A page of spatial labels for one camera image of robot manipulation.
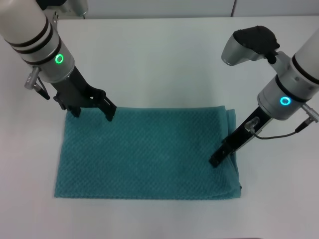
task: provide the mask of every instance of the blue-green cloth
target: blue-green cloth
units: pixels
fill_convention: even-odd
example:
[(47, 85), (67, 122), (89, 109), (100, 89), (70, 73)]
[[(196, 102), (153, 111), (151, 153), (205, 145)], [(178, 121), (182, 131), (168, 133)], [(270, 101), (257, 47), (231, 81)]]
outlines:
[(240, 197), (235, 155), (212, 153), (235, 129), (235, 111), (117, 108), (66, 116), (55, 197), (218, 200)]

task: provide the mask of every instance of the blue led ring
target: blue led ring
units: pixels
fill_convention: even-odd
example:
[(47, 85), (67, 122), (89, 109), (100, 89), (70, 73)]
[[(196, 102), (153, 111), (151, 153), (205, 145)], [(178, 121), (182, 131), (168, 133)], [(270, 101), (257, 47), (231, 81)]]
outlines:
[(290, 99), (289, 97), (287, 97), (287, 96), (281, 97), (280, 103), (281, 103), (283, 106), (290, 105), (291, 99)]

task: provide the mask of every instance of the black stripe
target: black stripe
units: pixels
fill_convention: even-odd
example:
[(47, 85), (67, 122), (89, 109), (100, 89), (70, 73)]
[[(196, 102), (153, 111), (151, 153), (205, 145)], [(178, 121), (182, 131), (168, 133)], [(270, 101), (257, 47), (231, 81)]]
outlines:
[(17, 50), (15, 48), (13, 48), (13, 49), (17, 53), (20, 53), (20, 54), (31, 54), (33, 52), (36, 52), (36, 51), (40, 50), (46, 44), (48, 44), (48, 42), (52, 39), (52, 36), (53, 36), (53, 26), (51, 25), (51, 29), (50, 29), (48, 37), (43, 42), (41, 42), (39, 45), (37, 45), (37, 46), (35, 46), (35, 47), (31, 48), (31, 49), (27, 49), (27, 50)]
[(9, 43), (11, 46), (14, 46), (14, 47), (26, 47), (26, 46), (30, 46), (30, 45), (36, 43), (38, 40), (40, 40), (44, 36), (46, 31), (48, 30), (49, 20), (47, 18), (45, 18), (45, 19), (46, 19), (46, 22), (45, 22), (43, 30), (39, 33), (38, 36), (36, 36), (35, 38), (31, 39), (30, 41), (27, 41), (27, 42), (24, 42), (24, 43), (19, 43), (19, 44), (11, 43), (11, 42), (8, 42), (8, 41), (6, 41), (6, 42)]
[(24, 60), (24, 61), (25, 61), (27, 64), (29, 64), (29, 65), (42, 65), (42, 64), (44, 64), (44, 63), (47, 63), (47, 62), (49, 62), (50, 60), (52, 60), (52, 59), (59, 53), (59, 51), (61, 50), (61, 45), (62, 45), (62, 43), (61, 43), (61, 38), (59, 37), (58, 47), (54, 50), (54, 52), (53, 52), (50, 56), (44, 58), (44, 59), (41, 60), (41, 61), (35, 61), (35, 62), (30, 62), (30, 61), (25, 61), (25, 60)]
[(314, 82), (315, 84), (319, 85), (319, 80), (316, 79), (315, 77), (312, 77), (311, 75), (309, 75), (306, 71), (304, 71), (304, 69), (298, 64), (295, 56), (293, 56), (293, 64), (295, 66), (295, 68), (304, 76), (306, 77), (308, 80)]
[(281, 89), (282, 92), (285, 93), (285, 95), (287, 95), (288, 97), (290, 97), (291, 99), (293, 99), (294, 101), (300, 102), (300, 103), (306, 103), (308, 100), (304, 100), (301, 99), (297, 96), (294, 96), (293, 94), (291, 94), (284, 86), (283, 84), (280, 82), (278, 75), (276, 75), (275, 81), (278, 85), (278, 87)]

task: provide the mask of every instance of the white wall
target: white wall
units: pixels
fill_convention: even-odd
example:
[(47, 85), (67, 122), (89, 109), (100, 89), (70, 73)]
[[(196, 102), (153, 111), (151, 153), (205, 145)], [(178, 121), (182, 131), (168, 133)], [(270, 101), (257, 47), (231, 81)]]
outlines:
[[(87, 18), (230, 16), (235, 0), (87, 0)], [(234, 16), (319, 15), (319, 0), (237, 0)]]
[(237, 0), (234, 16), (318, 14), (319, 0)]
[(234, 0), (88, 0), (87, 18), (230, 16)]

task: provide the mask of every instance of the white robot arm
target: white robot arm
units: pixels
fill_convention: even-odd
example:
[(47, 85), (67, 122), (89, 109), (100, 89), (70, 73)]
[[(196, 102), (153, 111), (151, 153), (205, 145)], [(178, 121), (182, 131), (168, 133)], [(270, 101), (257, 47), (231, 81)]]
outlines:
[(99, 108), (111, 121), (116, 106), (103, 90), (84, 80), (57, 32), (57, 20), (55, 15), (50, 21), (35, 0), (0, 0), (0, 34), (32, 69), (25, 87), (48, 100), (45, 88), (36, 83), (42, 79), (57, 90), (54, 100), (63, 110), (79, 117), (81, 107)]
[[(222, 53), (222, 60), (227, 65), (266, 58), (277, 74), (258, 94), (257, 109), (223, 140), (221, 147), (212, 155), (210, 163), (214, 167), (253, 137), (287, 137), (300, 132), (311, 122), (319, 121), (319, 114), (306, 104), (319, 91), (319, 30), (292, 58), (276, 52), (279, 47), (275, 35), (263, 26), (235, 31), (229, 38)], [(294, 132), (273, 137), (257, 135), (272, 119), (287, 120), (300, 108), (309, 117)]]

